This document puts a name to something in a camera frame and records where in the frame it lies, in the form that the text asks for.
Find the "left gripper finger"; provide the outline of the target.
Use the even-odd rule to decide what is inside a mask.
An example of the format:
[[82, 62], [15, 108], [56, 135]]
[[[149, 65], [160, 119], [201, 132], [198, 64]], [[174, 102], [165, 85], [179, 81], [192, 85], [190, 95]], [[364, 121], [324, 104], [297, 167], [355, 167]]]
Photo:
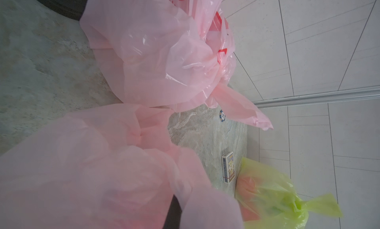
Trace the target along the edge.
[[179, 229], [182, 209], [176, 196], [173, 196], [163, 229]]

